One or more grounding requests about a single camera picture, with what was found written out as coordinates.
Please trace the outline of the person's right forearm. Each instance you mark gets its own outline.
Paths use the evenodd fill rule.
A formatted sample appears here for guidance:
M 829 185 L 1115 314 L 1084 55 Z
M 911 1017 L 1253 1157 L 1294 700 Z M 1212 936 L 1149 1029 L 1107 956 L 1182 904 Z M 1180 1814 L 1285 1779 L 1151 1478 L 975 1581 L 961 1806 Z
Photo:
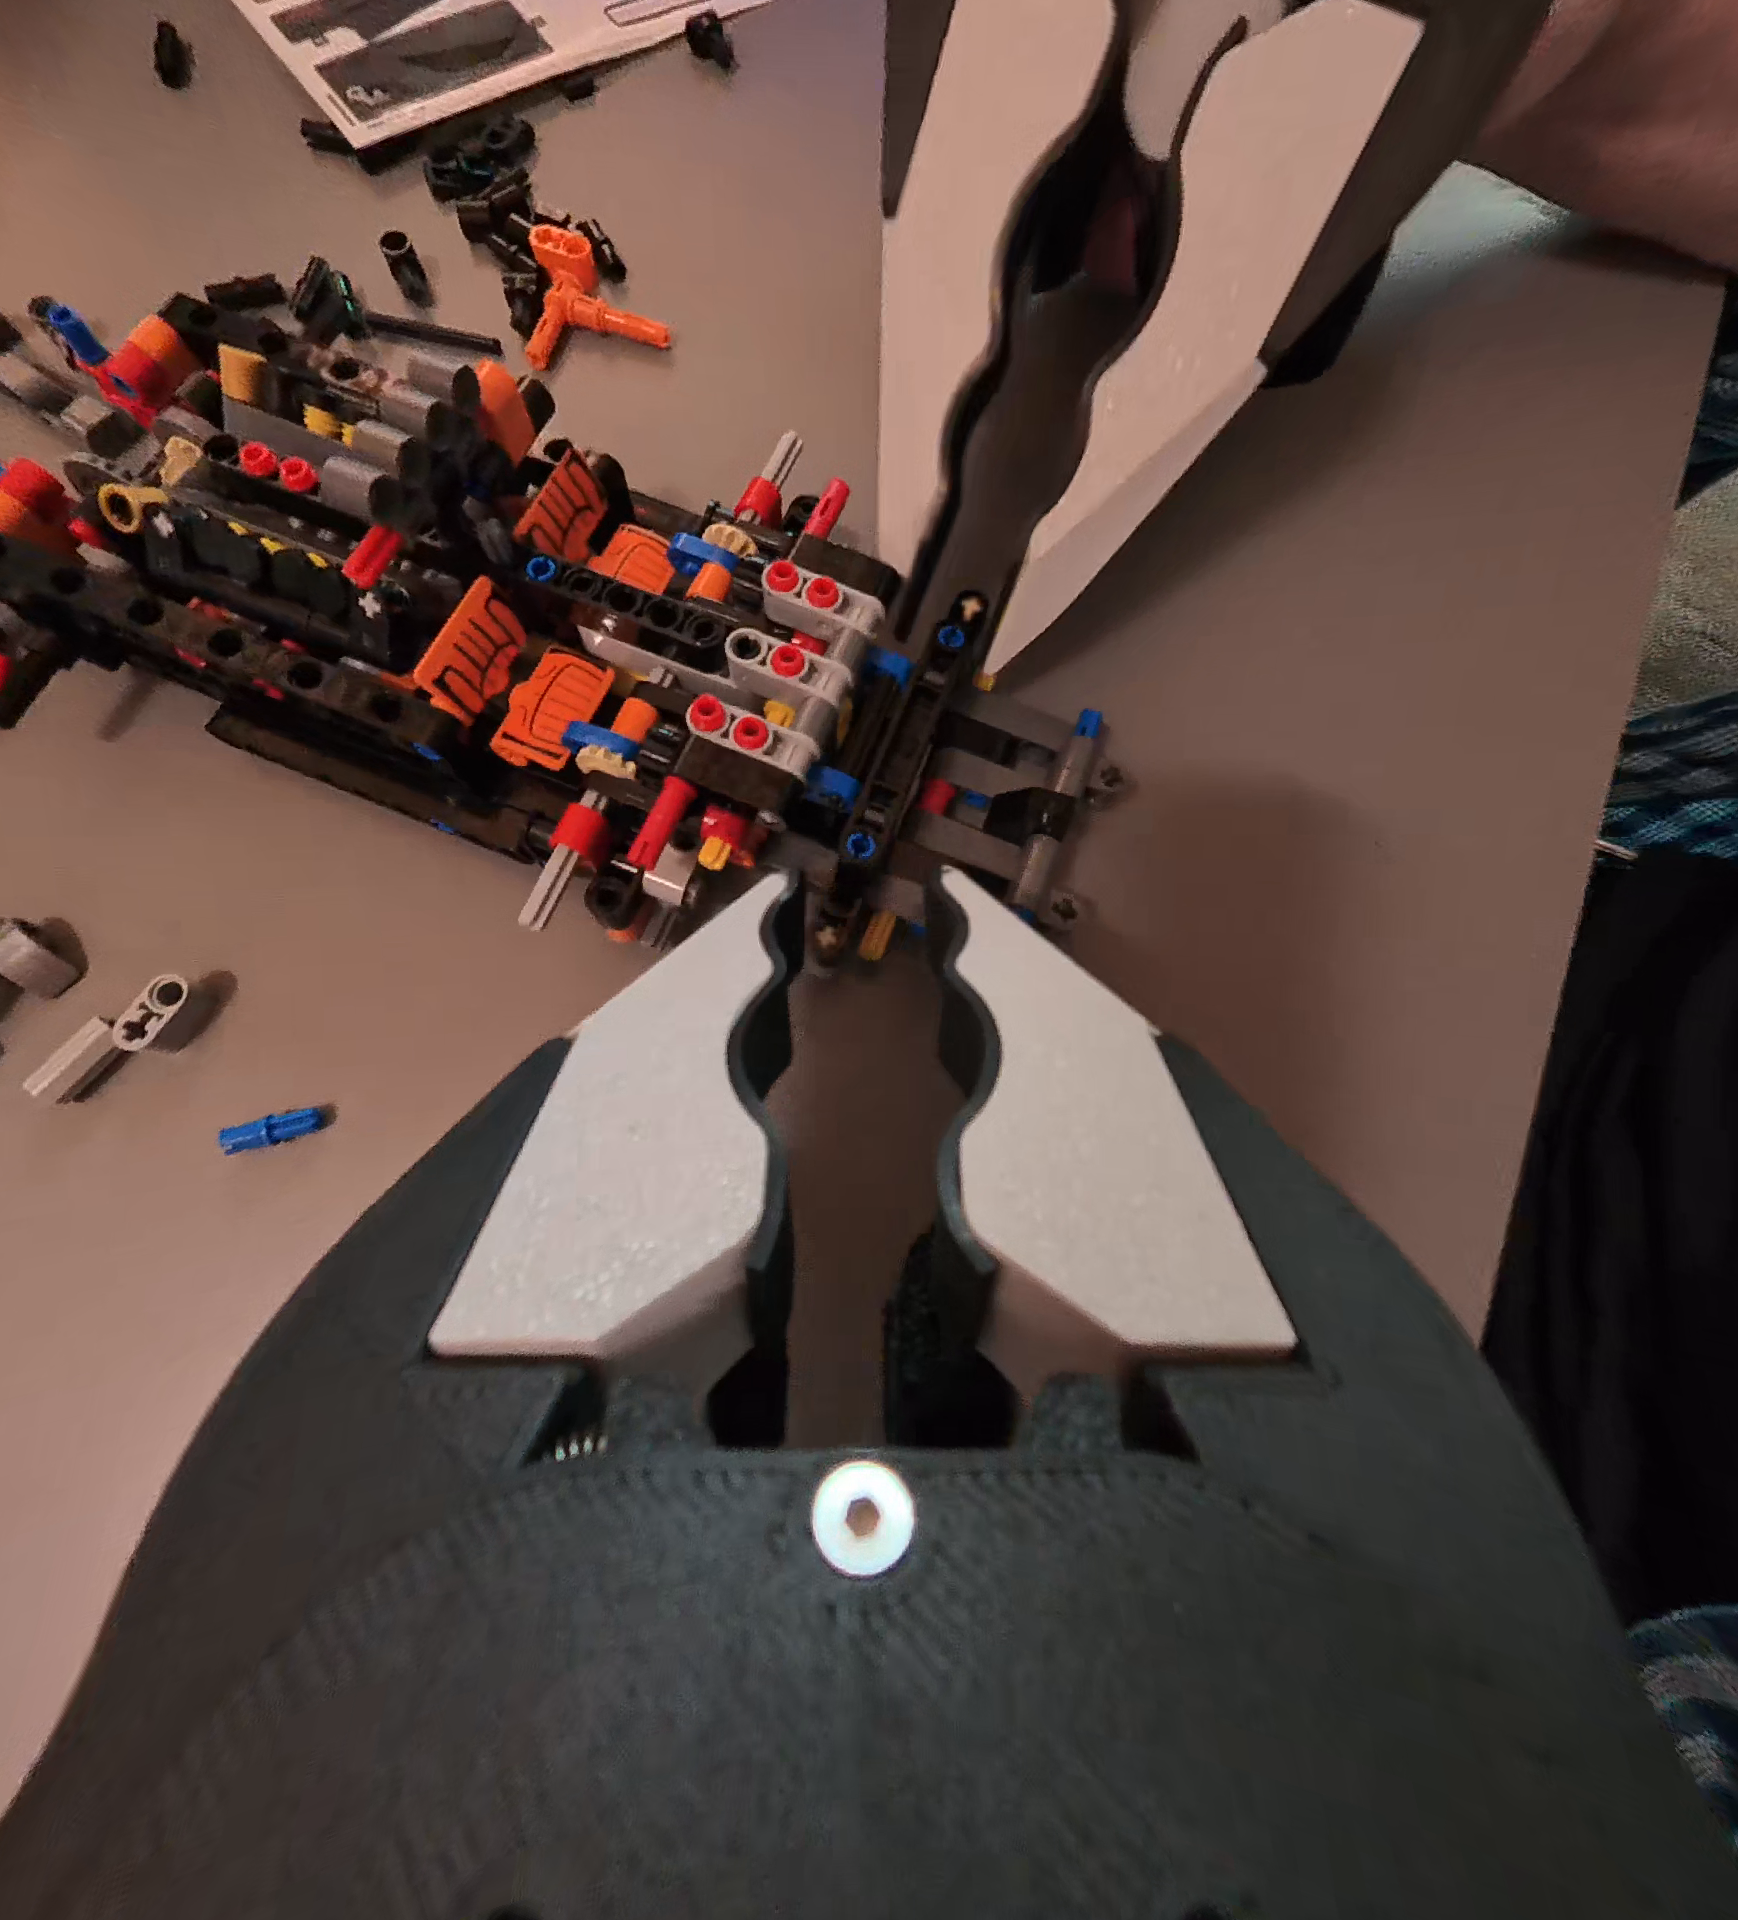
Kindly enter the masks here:
M 1554 2 L 1465 156 L 1738 277 L 1738 2 Z

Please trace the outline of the white sticker sheet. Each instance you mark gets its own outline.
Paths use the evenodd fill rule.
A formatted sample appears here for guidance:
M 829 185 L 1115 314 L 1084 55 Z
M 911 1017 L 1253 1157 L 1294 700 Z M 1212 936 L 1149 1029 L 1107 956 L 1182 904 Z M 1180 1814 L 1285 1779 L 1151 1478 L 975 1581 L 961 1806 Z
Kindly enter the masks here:
M 236 2 L 342 145 L 369 152 L 731 20 L 753 2 Z

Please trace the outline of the pile of black lego connectors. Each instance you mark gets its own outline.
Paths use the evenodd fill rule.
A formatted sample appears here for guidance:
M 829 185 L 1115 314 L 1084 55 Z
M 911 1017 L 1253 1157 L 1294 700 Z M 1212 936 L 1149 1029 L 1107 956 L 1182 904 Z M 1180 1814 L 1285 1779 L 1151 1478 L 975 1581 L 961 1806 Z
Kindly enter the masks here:
M 433 205 L 451 213 L 472 250 L 501 266 L 507 324 L 519 341 L 533 330 L 550 289 L 527 249 L 531 227 L 579 229 L 591 239 L 601 287 L 614 291 L 626 278 L 616 243 L 598 221 L 537 200 L 531 174 L 537 129 L 512 110 L 472 114 L 442 132 L 397 137 L 367 150 L 351 146 L 326 117 L 304 117 L 298 132 L 311 152 L 352 161 L 370 176 L 415 161 Z M 416 244 L 400 230 L 384 230 L 377 250 L 405 300 L 405 311 L 388 313 L 433 321 L 433 287 Z M 370 304 L 355 281 L 323 257 L 313 257 L 293 285 L 277 274 L 232 277 L 207 285 L 203 300 L 229 313 L 285 311 L 301 332 L 323 343 L 373 339 L 360 323 Z

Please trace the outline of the long black lego axle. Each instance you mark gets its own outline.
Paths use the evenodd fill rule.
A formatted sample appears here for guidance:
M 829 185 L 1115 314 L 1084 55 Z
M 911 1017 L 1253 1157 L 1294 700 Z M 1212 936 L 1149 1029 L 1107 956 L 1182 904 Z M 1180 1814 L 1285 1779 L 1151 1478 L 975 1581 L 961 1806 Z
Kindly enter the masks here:
M 503 358 L 505 341 L 493 335 L 439 324 L 409 314 L 391 314 L 370 306 L 363 309 L 360 323 L 373 339 L 383 339 L 407 346 L 446 348 L 460 354 Z

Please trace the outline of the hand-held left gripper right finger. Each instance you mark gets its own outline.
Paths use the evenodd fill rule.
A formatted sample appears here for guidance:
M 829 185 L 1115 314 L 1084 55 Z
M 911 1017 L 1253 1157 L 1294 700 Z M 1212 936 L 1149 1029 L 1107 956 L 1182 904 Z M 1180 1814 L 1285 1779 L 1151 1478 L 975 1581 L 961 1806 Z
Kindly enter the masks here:
M 970 878 L 931 884 L 941 1054 L 966 1104 L 939 1224 L 1002 1375 L 1282 1361 L 1295 1327 L 1162 1034 Z

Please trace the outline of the person's dark trousers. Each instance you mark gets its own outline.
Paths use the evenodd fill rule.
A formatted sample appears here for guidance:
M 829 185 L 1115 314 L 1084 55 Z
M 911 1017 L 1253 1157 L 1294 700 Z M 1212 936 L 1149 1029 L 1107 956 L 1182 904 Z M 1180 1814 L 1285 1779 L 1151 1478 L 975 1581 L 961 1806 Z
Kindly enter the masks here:
M 1626 1624 L 1738 1605 L 1738 868 L 1593 875 L 1481 1351 Z

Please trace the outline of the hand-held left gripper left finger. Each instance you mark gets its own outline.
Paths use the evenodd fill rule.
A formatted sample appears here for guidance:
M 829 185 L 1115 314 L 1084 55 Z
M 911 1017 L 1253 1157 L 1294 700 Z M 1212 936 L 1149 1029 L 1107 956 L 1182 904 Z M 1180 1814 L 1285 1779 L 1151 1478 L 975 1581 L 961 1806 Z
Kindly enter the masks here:
M 572 1034 L 435 1354 L 731 1369 L 785 1343 L 793 1217 L 766 1094 L 798 969 L 800 884 L 764 878 Z

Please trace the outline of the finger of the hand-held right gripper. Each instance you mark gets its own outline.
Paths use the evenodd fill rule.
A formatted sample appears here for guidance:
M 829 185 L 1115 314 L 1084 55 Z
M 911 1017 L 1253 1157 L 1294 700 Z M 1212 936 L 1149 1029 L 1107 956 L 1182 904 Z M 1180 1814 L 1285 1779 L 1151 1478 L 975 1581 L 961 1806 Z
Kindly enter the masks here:
M 1170 162 L 1173 249 L 1087 391 L 1080 465 L 1025 542 L 984 665 L 1098 576 L 1479 132 L 1541 4 L 1303 4 L 1213 60 Z
M 889 4 L 879 550 L 921 633 L 961 593 L 1044 635 L 1123 540 L 1123 7 Z

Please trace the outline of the orange lego axle connector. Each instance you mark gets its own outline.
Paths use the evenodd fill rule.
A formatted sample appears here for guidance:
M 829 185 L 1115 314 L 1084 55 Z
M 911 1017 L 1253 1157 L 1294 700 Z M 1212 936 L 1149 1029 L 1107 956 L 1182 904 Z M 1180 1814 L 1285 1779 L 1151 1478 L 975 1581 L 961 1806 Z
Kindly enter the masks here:
M 664 323 L 616 309 L 571 285 L 552 285 L 540 300 L 540 314 L 523 345 L 523 356 L 539 373 L 548 370 L 565 339 L 572 332 L 626 341 L 645 348 L 672 348 Z

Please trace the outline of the partly built lego car chassis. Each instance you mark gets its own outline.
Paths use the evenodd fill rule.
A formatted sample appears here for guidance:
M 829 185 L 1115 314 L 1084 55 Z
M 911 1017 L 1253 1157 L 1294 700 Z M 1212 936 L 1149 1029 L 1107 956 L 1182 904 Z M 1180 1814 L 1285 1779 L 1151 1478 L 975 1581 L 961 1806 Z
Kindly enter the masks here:
M 901 637 L 846 486 L 785 498 L 796 437 L 691 511 L 501 358 L 187 295 L 115 348 L 53 300 L 9 321 L 77 399 L 0 392 L 0 733 L 76 665 L 184 687 L 232 748 L 529 868 L 531 929 L 579 890 L 664 946 L 763 868 L 829 963 L 923 926 L 943 869 L 1077 926 L 1102 715 L 994 693 L 975 593 Z

